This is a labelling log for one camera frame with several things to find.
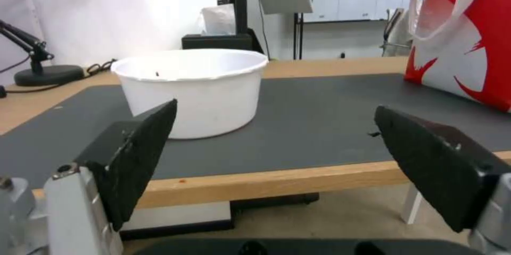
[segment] wooden table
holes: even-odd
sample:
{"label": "wooden table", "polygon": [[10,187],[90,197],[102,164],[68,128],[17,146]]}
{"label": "wooden table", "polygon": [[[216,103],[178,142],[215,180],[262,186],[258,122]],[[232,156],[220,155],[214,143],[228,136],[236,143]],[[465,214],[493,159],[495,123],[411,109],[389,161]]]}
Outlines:
{"label": "wooden table", "polygon": [[[325,77],[403,73],[405,57],[378,57],[325,61],[275,61],[265,69],[265,78]],[[117,77],[103,73],[90,79],[40,93],[9,94],[0,100],[0,134],[43,113],[57,103],[95,85],[119,84]],[[511,162],[511,151],[497,152]],[[320,168],[151,180],[137,208],[232,201],[301,193],[402,184],[407,178],[396,162],[388,161]],[[34,190],[42,197],[42,190]]]}

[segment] black desk mat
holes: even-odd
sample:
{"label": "black desk mat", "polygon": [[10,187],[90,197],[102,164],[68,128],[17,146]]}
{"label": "black desk mat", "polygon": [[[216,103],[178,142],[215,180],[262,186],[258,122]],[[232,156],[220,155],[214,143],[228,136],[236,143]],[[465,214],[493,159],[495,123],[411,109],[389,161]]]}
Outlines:
{"label": "black desk mat", "polygon": [[[267,79],[252,122],[217,137],[169,140],[153,178],[389,160],[382,139],[367,135],[377,130],[379,104],[457,126],[492,151],[511,150],[511,115],[399,74]],[[3,135],[0,174],[40,188],[111,122],[129,118],[120,86],[90,87]]]}

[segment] lamp base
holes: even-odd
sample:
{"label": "lamp base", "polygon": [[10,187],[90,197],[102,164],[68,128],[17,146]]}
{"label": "lamp base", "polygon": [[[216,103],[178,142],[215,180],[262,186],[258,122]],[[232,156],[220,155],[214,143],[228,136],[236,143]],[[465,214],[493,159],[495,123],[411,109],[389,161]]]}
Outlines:
{"label": "lamp base", "polygon": [[81,80],[83,69],[76,65],[43,66],[42,75],[36,75],[31,69],[25,69],[14,75],[14,82],[19,86],[44,86],[65,84]]}

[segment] screw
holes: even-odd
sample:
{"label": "screw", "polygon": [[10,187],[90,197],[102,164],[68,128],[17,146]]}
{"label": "screw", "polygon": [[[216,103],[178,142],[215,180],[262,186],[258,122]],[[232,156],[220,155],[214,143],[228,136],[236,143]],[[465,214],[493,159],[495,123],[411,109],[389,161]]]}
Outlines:
{"label": "screw", "polygon": [[0,190],[11,191],[13,188],[14,185],[9,177],[0,177]]}

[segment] black foam pad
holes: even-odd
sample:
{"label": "black foam pad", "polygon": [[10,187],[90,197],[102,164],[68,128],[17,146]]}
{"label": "black foam pad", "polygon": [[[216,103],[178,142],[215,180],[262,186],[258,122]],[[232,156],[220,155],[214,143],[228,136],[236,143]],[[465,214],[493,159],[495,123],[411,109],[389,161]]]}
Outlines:
{"label": "black foam pad", "polygon": [[387,149],[424,198],[456,232],[473,228],[511,168],[447,125],[379,106],[374,117]]}
{"label": "black foam pad", "polygon": [[142,122],[112,124],[76,159],[93,173],[115,231],[129,220],[153,176],[176,118],[177,101],[156,110]]}

